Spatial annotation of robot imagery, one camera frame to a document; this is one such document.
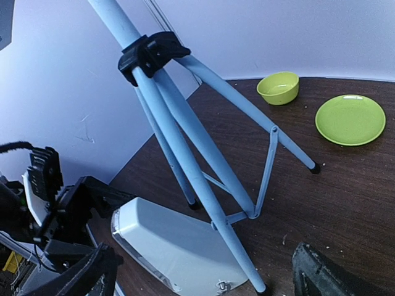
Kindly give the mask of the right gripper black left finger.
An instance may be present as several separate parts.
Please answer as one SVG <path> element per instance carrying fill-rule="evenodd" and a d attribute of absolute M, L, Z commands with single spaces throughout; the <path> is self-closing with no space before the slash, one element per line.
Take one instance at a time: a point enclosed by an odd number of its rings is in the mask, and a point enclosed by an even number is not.
<path fill-rule="evenodd" d="M 101 295 L 113 295 L 118 267 L 123 257 L 106 244 L 99 244 L 89 255 L 60 277 L 48 283 L 46 295 L 86 295 L 102 282 Z"/>

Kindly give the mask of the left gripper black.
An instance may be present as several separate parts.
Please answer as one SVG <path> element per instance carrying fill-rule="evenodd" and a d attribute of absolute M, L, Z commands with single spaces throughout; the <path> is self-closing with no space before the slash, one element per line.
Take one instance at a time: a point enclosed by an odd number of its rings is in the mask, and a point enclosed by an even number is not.
<path fill-rule="evenodd" d="M 82 177 L 55 202 L 43 225 L 38 226 L 28 207 L 22 205 L 22 197 L 15 193 L 21 188 L 24 186 L 18 181 L 1 183 L 1 231 L 16 241 L 39 246 L 56 268 L 61 268 L 65 261 L 81 258 L 77 253 L 61 252 L 70 250 L 72 244 L 85 244 L 82 229 L 92 218 L 92 207 L 98 213 L 113 213 L 136 197 L 92 176 Z"/>

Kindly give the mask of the green plastic bowl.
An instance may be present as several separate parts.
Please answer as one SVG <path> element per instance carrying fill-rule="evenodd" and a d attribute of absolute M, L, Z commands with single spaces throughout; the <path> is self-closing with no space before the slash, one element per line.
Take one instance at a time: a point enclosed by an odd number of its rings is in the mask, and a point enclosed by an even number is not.
<path fill-rule="evenodd" d="M 270 105 L 286 105 L 299 94 L 299 76 L 293 72 L 269 75 L 256 86 L 257 93 Z"/>

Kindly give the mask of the grey metronome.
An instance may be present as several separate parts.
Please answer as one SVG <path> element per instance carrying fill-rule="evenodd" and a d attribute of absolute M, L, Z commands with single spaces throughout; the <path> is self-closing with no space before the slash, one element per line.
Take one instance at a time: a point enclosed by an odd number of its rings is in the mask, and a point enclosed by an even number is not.
<path fill-rule="evenodd" d="M 222 295 L 247 276 L 209 223 L 140 197 L 112 214 L 112 237 L 178 295 Z"/>

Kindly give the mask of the white perforated music stand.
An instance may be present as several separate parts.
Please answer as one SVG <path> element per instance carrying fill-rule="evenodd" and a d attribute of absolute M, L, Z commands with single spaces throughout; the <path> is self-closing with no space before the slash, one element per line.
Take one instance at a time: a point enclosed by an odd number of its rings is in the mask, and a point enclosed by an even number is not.
<path fill-rule="evenodd" d="M 233 223 L 260 216 L 279 144 L 313 174 L 320 165 L 234 87 L 195 58 L 172 31 L 141 35 L 117 1 L 91 1 L 91 6 L 122 47 L 118 69 L 135 88 L 156 138 L 173 166 L 179 185 L 192 187 L 215 229 L 245 272 L 258 295 L 269 289 L 233 230 Z M 165 71 L 171 60 L 200 77 L 270 135 L 260 191 L 252 201 L 225 157 Z"/>

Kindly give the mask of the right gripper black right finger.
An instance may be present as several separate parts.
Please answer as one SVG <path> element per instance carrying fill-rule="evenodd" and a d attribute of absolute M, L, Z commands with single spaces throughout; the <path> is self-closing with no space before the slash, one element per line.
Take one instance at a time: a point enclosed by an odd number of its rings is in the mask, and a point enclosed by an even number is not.
<path fill-rule="evenodd" d="M 306 242 L 296 247 L 292 264 L 295 295 L 389 295 L 382 288 L 346 271 Z"/>

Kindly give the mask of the green plastic plate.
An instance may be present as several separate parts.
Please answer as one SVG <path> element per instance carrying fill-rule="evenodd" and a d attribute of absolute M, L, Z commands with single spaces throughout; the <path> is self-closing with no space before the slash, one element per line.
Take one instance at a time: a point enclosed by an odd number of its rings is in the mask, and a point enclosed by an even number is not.
<path fill-rule="evenodd" d="M 341 146 L 362 146 L 377 139 L 385 129 L 386 115 L 373 99 L 343 94 L 323 103 L 315 114 L 317 131 Z"/>

